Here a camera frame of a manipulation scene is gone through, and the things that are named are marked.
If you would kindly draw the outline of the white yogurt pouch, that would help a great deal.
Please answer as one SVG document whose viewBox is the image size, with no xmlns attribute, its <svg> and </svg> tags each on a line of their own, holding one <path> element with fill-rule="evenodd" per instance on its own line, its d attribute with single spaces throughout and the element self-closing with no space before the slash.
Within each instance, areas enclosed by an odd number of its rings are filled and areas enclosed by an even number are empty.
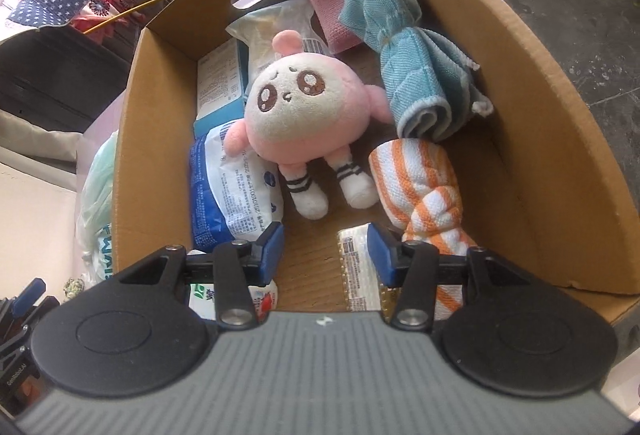
<svg viewBox="0 0 640 435">
<path fill-rule="evenodd" d="M 231 330 L 253 328 L 278 303 L 273 271 L 280 252 L 234 241 L 186 255 L 186 305 Z"/>
</svg>

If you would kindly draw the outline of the gold foil packet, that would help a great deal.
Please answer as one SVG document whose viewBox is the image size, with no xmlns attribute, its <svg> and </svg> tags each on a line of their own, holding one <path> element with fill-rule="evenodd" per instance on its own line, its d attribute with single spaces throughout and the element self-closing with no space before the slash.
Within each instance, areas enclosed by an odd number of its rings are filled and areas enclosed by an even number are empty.
<svg viewBox="0 0 640 435">
<path fill-rule="evenodd" d="M 378 277 L 368 251 L 368 230 L 363 224 L 337 233 L 345 302 L 352 313 L 378 311 L 390 321 L 399 290 L 387 288 Z"/>
</svg>

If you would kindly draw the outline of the orange white striped towel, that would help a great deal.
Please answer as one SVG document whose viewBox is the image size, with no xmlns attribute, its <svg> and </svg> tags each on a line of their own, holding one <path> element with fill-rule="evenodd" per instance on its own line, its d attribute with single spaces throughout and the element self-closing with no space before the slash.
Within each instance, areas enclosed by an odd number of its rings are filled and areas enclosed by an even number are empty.
<svg viewBox="0 0 640 435">
<path fill-rule="evenodd" d="M 443 147 L 426 140 L 387 141 L 369 155 L 384 212 L 401 241 L 430 244 L 463 259 L 475 242 L 463 230 L 457 176 Z"/>
</svg>

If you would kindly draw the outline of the teal and white carton box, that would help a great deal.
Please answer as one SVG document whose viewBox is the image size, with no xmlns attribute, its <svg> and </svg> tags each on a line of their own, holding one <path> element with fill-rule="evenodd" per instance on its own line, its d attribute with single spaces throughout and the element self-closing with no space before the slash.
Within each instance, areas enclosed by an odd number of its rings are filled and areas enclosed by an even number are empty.
<svg viewBox="0 0 640 435">
<path fill-rule="evenodd" d="M 198 60 L 195 138 L 244 115 L 248 48 L 230 38 Z"/>
</svg>

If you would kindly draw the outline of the green floral scrunchie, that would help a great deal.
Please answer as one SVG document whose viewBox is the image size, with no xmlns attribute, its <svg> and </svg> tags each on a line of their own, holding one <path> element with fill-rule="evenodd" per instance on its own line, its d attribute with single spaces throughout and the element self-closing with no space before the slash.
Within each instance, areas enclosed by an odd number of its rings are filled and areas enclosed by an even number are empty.
<svg viewBox="0 0 640 435">
<path fill-rule="evenodd" d="M 85 291 L 86 284 L 81 278 L 70 278 L 63 285 L 63 293 L 66 301 L 73 299 L 78 294 Z"/>
</svg>

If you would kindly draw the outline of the blue white wipes pack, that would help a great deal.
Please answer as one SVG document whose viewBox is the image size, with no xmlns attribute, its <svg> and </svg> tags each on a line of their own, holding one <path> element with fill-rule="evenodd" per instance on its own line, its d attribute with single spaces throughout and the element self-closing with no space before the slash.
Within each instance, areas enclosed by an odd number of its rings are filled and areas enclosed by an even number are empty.
<svg viewBox="0 0 640 435">
<path fill-rule="evenodd" d="M 227 155 L 224 138 L 230 127 L 211 129 L 190 150 L 193 247 L 205 253 L 231 240 L 255 241 L 283 217 L 277 165 L 250 148 Z"/>
</svg>

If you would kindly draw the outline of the white knotted plastic bag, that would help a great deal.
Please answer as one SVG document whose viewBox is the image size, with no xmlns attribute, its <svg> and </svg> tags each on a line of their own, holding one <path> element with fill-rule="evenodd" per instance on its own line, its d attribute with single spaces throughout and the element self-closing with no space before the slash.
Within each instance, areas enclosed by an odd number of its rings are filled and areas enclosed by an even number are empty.
<svg viewBox="0 0 640 435">
<path fill-rule="evenodd" d="M 85 271 L 86 289 L 114 276 L 112 202 L 118 132 L 102 143 L 79 193 L 76 239 Z"/>
</svg>

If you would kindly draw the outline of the brown cardboard box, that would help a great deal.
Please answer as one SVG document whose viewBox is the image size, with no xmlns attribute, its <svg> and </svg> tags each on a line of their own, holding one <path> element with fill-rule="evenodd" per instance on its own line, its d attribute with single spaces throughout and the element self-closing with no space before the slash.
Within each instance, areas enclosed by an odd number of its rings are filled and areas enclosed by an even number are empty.
<svg viewBox="0 0 640 435">
<path fill-rule="evenodd" d="M 639 216 L 559 65 L 502 0 L 342 0 L 378 72 L 304 49 L 287 25 L 239 117 L 196 139 L 198 64 L 231 0 L 175 0 L 142 32 L 116 150 L 117 270 L 172 244 L 212 251 L 194 213 L 282 219 L 284 311 L 342 311 L 341 230 L 393 227 L 448 254 L 485 247 L 608 319 L 639 299 Z"/>
</svg>

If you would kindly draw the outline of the pink round plush doll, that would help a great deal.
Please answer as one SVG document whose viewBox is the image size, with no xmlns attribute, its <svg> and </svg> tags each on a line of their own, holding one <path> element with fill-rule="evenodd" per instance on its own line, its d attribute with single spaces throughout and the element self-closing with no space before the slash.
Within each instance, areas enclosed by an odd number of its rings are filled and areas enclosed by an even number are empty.
<svg viewBox="0 0 640 435">
<path fill-rule="evenodd" d="M 393 122 L 385 90 L 363 83 L 337 58 L 305 52 L 299 32 L 273 37 L 280 58 L 256 77 L 244 116 L 224 138 L 224 152 L 250 148 L 278 166 L 297 212 L 316 221 L 329 212 L 326 194 L 308 173 L 316 158 L 326 161 L 347 204 L 365 210 L 378 202 L 373 179 L 352 158 L 350 145 L 375 120 Z"/>
</svg>

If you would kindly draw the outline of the teal rolled towel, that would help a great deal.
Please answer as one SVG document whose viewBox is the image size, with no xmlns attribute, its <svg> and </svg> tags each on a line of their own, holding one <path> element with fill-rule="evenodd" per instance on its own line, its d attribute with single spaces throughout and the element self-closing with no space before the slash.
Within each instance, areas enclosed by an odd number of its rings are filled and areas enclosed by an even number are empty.
<svg viewBox="0 0 640 435">
<path fill-rule="evenodd" d="M 421 18 L 418 0 L 345 0 L 338 20 L 380 57 L 398 136 L 439 142 L 494 105 L 476 87 L 480 66 Z"/>
</svg>

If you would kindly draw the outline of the clear plastic snack bag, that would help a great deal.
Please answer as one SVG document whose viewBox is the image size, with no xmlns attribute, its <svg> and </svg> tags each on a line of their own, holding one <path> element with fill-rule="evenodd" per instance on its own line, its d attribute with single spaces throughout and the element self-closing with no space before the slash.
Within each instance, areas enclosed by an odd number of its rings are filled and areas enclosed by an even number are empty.
<svg viewBox="0 0 640 435">
<path fill-rule="evenodd" d="M 310 0 L 286 0 L 247 13 L 226 27 L 228 34 L 239 39 L 248 49 L 247 75 L 250 85 L 268 65 L 280 58 L 280 54 L 272 48 L 272 40 L 282 31 L 299 32 L 305 52 L 330 55 L 328 46 L 312 27 L 313 17 L 314 7 Z"/>
</svg>

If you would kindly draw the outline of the black sofa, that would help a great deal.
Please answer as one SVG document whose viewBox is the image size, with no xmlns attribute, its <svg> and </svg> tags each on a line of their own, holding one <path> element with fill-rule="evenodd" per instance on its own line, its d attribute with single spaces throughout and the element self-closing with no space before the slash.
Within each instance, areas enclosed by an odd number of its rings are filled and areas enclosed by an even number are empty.
<svg viewBox="0 0 640 435">
<path fill-rule="evenodd" d="M 130 62 L 73 28 L 1 45 L 1 109 L 47 130 L 85 132 L 125 89 Z"/>
</svg>

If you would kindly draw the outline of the yellow stick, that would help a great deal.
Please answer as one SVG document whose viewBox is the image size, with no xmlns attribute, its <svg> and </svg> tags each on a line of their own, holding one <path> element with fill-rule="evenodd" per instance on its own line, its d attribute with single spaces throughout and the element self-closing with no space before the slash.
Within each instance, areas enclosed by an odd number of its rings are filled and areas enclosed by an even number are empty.
<svg viewBox="0 0 640 435">
<path fill-rule="evenodd" d="M 92 28 L 88 28 L 88 30 L 85 30 L 82 34 L 84 35 L 88 35 L 91 34 L 97 30 L 100 30 L 101 28 L 104 28 L 104 26 L 107 26 L 109 24 L 111 24 L 114 21 L 117 21 L 118 19 L 124 18 L 129 16 L 131 13 L 140 11 L 141 9 L 144 9 L 146 7 L 152 6 L 157 4 L 158 2 L 163 2 L 164 0 L 147 0 L 146 2 L 142 2 L 141 4 L 137 4 L 123 12 L 120 12 L 119 14 L 116 14 L 116 16 L 111 16 L 109 18 L 107 18 L 106 20 L 98 23 L 97 25 L 93 26 Z"/>
</svg>

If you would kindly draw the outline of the navy star-patterned cloth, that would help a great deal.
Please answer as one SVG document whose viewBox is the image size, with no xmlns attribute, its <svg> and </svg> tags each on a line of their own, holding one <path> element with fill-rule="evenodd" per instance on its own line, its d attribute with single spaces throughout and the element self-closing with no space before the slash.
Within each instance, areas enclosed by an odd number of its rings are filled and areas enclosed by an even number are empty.
<svg viewBox="0 0 640 435">
<path fill-rule="evenodd" d="M 8 20 L 29 28 L 65 26 L 92 2 L 97 2 L 99 9 L 106 8 L 100 0 L 20 0 Z"/>
</svg>

